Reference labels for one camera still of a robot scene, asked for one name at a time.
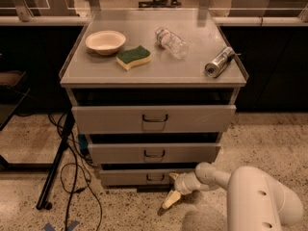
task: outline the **drawer handle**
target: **drawer handle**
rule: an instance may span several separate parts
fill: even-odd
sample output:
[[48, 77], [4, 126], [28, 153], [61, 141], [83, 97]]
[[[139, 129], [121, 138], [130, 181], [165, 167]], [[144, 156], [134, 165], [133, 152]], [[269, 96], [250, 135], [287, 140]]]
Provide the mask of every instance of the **drawer handle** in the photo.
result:
[[149, 182], [164, 181], [165, 175], [162, 174], [162, 176], [149, 176], [148, 174], [146, 174], [146, 180], [149, 181]]
[[148, 154], [146, 152], [146, 150], [144, 150], [144, 157], [146, 157], [146, 158], [163, 158], [164, 156], [165, 156], [165, 151], [164, 150], [162, 151], [161, 155]]
[[167, 121], [167, 114], [164, 118], [147, 118], [145, 115], [142, 115], [142, 120], [145, 122], [166, 122]]

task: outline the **soda can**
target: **soda can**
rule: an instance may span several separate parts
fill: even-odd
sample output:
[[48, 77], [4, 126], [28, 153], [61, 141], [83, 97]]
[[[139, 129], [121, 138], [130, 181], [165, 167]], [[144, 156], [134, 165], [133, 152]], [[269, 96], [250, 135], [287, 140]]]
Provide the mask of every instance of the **soda can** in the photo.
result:
[[233, 49], [226, 46], [210, 63], [205, 65], [205, 74], [213, 78], [219, 77], [222, 71], [229, 66], [234, 56]]

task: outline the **sponge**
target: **sponge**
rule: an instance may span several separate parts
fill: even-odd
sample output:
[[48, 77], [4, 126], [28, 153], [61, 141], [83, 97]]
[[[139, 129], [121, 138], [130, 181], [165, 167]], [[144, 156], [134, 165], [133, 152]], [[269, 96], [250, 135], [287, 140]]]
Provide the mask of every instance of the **sponge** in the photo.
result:
[[131, 50], [125, 50], [117, 54], [116, 61], [129, 70], [133, 66], [146, 64], [151, 61], [151, 53], [141, 45]]

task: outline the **dark wall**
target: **dark wall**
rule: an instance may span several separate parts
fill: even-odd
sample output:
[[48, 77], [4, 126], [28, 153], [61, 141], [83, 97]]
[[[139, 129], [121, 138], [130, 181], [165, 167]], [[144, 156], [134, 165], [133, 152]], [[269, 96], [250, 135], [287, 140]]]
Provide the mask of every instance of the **dark wall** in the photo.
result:
[[308, 27], [221, 27], [249, 79], [238, 111], [308, 111]]
[[0, 71], [16, 69], [28, 74], [30, 96], [19, 106], [19, 113], [69, 108], [58, 74], [81, 30], [81, 26], [0, 27]]

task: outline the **drawer cabinet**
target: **drawer cabinet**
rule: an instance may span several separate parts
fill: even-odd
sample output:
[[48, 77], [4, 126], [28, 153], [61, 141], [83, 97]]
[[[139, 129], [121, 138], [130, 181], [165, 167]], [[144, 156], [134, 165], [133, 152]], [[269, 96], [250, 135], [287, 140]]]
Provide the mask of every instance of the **drawer cabinet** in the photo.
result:
[[[198, 18], [194, 10], [100, 11], [80, 36], [61, 84], [104, 187], [169, 185], [171, 172], [218, 156], [247, 76], [238, 57], [218, 78], [204, 74], [226, 42], [209, 14], [204, 27]], [[150, 35], [161, 23], [190, 40], [185, 60], [155, 46]], [[120, 31], [129, 39], [125, 48], [142, 44], [152, 60], [125, 71], [115, 55], [89, 54], [85, 40], [101, 30]]]

